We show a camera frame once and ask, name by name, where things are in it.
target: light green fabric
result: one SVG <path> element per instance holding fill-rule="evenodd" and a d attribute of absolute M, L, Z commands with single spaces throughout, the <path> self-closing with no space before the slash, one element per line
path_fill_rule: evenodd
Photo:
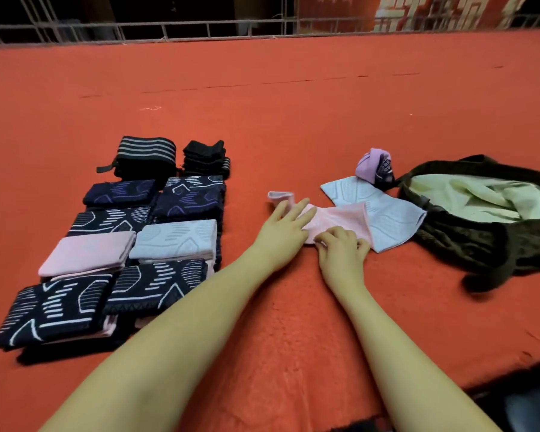
<path fill-rule="evenodd" d="M 482 223 L 540 219 L 540 187 L 532 183 L 475 177 L 423 174 L 410 189 L 458 217 Z"/>

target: hand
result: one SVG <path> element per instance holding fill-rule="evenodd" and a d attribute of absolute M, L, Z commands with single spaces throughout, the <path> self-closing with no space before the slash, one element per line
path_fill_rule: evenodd
<path fill-rule="evenodd" d="M 304 215 L 298 216 L 309 201 L 310 199 L 304 199 L 297 203 L 284 218 L 282 215 L 288 207 L 288 200 L 281 202 L 266 220 L 258 233 L 258 238 L 250 247 L 261 263 L 269 264 L 272 272 L 288 264 L 308 239 L 308 232 L 302 228 L 314 218 L 316 208 L 313 207 Z"/>
<path fill-rule="evenodd" d="M 322 276 L 340 299 L 348 291 L 364 288 L 364 259 L 370 250 L 365 239 L 352 230 L 331 227 L 314 238 Z"/>

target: orange-red fabric surface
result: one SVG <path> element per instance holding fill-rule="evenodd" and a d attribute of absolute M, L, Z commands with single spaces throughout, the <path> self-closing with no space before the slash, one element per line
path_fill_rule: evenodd
<path fill-rule="evenodd" d="M 269 190 L 320 185 L 371 147 L 396 175 L 484 153 L 540 170 L 540 31 L 0 50 L 0 323 L 83 209 L 123 135 L 226 141 L 224 263 Z M 457 384 L 540 361 L 540 274 L 488 299 L 415 243 L 371 253 L 366 284 Z M 0 351 L 0 431 L 33 431 L 104 354 L 21 367 Z M 381 412 L 345 314 L 304 248 L 263 288 L 182 420 L 184 431 L 321 431 Z"/>

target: forearm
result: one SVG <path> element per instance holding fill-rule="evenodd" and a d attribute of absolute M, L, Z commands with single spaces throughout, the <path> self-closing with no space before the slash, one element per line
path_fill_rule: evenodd
<path fill-rule="evenodd" d="M 247 250 L 109 356 L 44 430 L 171 429 L 270 273 Z"/>
<path fill-rule="evenodd" d="M 366 288 L 339 297 L 398 432 L 499 431 L 410 340 Z"/>

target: bag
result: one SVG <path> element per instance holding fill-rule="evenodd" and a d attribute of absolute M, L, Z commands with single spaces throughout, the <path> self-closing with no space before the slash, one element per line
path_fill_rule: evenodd
<path fill-rule="evenodd" d="M 108 166 L 99 166 L 97 173 L 114 168 L 122 180 L 156 180 L 164 186 L 168 177 L 176 176 L 176 145 L 165 137 L 125 136 L 118 145 L 118 154 Z"/>
<path fill-rule="evenodd" d="M 540 219 L 514 223 L 482 223 L 449 214 L 410 190 L 412 177 L 422 174 L 464 174 L 533 183 L 540 187 L 540 172 L 497 163 L 484 155 L 456 161 L 432 160 L 400 177 L 399 197 L 428 214 L 415 240 L 438 257 L 468 271 L 463 285 L 471 293 L 483 293 L 502 285 L 512 275 L 540 271 Z"/>

